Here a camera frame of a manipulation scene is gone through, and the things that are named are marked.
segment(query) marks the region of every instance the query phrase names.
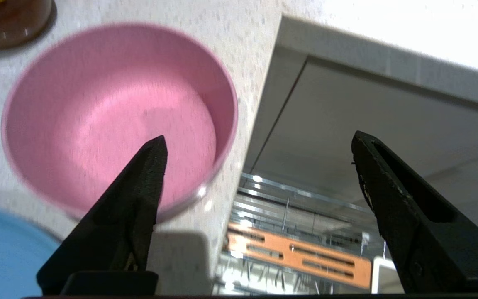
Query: metal wire rack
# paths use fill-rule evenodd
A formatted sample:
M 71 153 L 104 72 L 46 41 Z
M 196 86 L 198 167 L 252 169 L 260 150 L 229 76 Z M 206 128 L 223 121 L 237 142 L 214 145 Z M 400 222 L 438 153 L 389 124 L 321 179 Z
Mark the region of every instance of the metal wire rack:
M 242 174 L 230 223 L 372 260 L 389 257 L 375 216 L 357 206 L 259 176 Z M 338 281 L 227 249 L 220 255 L 214 294 L 369 293 Z

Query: blue plate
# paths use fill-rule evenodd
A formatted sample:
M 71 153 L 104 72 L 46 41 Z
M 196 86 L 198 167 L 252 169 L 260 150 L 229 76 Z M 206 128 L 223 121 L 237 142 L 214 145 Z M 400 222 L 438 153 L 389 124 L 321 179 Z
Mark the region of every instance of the blue plate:
M 0 299 L 41 295 L 36 272 L 58 246 L 45 231 L 0 212 Z

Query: bowl rim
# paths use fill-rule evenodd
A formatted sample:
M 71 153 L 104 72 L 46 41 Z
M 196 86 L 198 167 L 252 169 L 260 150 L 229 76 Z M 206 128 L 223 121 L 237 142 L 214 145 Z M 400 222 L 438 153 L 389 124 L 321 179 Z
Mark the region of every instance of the bowl rim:
M 53 206 L 60 208 L 63 210 L 66 214 L 68 214 L 70 217 L 75 218 L 77 220 L 80 220 L 87 212 L 83 212 L 79 208 L 72 207 L 68 204 L 59 202 L 53 198 L 51 198 L 49 195 L 46 193 L 42 192 L 39 190 L 32 182 L 30 182 L 25 176 L 20 171 L 20 168 L 17 166 L 17 163 L 11 153 L 10 147 L 8 145 L 8 138 L 7 138 L 7 120 L 8 120 L 8 113 L 10 112 L 10 107 L 13 102 L 13 99 L 15 98 L 15 94 L 18 90 L 18 88 L 21 86 L 23 80 L 25 77 L 30 73 L 30 71 L 40 62 L 42 61 L 45 57 L 47 57 L 52 51 L 57 49 L 60 45 L 70 42 L 72 40 L 75 40 L 77 38 L 81 38 L 85 35 L 88 34 L 94 34 L 97 32 L 101 32 L 103 30 L 110 30 L 110 29 L 118 29 L 121 27 L 127 27 L 127 28 L 144 28 L 144 29 L 149 29 L 149 30 L 159 30 L 168 34 L 173 34 L 175 36 L 178 36 L 188 42 L 191 42 L 195 46 L 199 47 L 204 53 L 209 55 L 209 57 L 215 61 L 217 64 L 218 68 L 220 71 L 224 74 L 224 77 L 226 78 L 228 87 L 231 89 L 232 93 L 232 101 L 233 101 L 233 120 L 232 120 L 232 129 L 230 132 L 230 135 L 228 139 L 226 140 L 226 143 L 224 145 L 224 148 L 219 156 L 216 157 L 213 167 L 211 168 L 210 172 L 207 172 L 203 176 L 203 180 L 201 180 L 201 183 L 199 186 L 189 195 L 185 195 L 182 197 L 181 200 L 178 201 L 174 206 L 171 208 L 168 208 L 167 210 L 161 211 L 158 216 L 157 216 L 157 223 L 161 223 L 164 221 L 167 221 L 174 216 L 180 214 L 184 210 L 186 210 L 189 206 L 194 204 L 195 202 L 199 201 L 201 198 L 205 196 L 205 190 L 207 188 L 207 185 L 215 178 L 215 176 L 218 174 L 220 169 L 222 168 L 222 165 L 224 164 L 224 161 L 228 158 L 228 155 L 232 149 L 232 145 L 235 141 L 235 135 L 237 133 L 237 122 L 239 118 L 239 105 L 237 102 L 237 94 L 235 91 L 235 85 L 233 83 L 233 80 L 224 65 L 222 61 L 214 54 L 207 46 L 205 46 L 202 42 L 196 40 L 192 36 L 189 36 L 188 34 L 181 32 L 178 29 L 173 29 L 169 28 L 164 25 L 158 25 L 154 23 L 148 23 L 148 22 L 115 22 L 115 23 L 110 23 L 110 24 L 102 24 L 102 25 L 95 25 L 91 26 L 88 28 L 85 28 L 79 32 L 72 33 L 68 36 L 65 36 L 61 38 L 60 40 L 56 41 L 54 44 L 46 47 L 45 49 L 41 50 L 40 54 L 37 55 L 35 58 L 33 58 L 27 67 L 24 68 L 24 70 L 19 74 L 17 79 L 14 81 L 10 91 L 8 92 L 8 95 L 5 99 L 5 104 L 3 106 L 3 111 L 2 111 L 2 117 L 1 117 L 1 140 L 2 140 L 2 147 L 3 147 L 3 152 L 5 154 L 6 160 L 15 176 L 19 178 L 19 181 L 23 183 L 28 189 L 33 191 L 40 199 L 42 199 L 45 202 L 48 202 L 52 204 Z

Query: pink bowl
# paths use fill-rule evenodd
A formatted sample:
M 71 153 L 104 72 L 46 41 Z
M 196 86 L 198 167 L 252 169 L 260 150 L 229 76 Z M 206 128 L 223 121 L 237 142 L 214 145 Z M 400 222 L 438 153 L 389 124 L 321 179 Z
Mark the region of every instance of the pink bowl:
M 36 59 L 5 104 L 2 141 L 29 187 L 81 217 L 144 142 L 164 135 L 163 221 L 203 196 L 236 127 L 232 81 L 209 50 L 171 29 L 123 24 Z

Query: countertop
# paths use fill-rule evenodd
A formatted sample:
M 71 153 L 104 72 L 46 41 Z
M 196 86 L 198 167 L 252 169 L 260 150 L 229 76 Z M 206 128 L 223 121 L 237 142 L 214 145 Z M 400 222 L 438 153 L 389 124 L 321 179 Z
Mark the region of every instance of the countertop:
M 0 51 L 0 118 L 8 91 L 32 59 L 66 36 L 103 23 L 153 22 L 186 32 L 209 47 L 232 76 L 239 124 L 231 153 L 204 199 L 155 228 L 149 269 L 161 275 L 163 294 L 204 293 L 213 276 L 282 15 L 478 70 L 478 0 L 57 0 L 56 5 L 56 23 L 45 36 Z M 1 138 L 0 208 L 59 238 L 76 225 L 19 182 Z

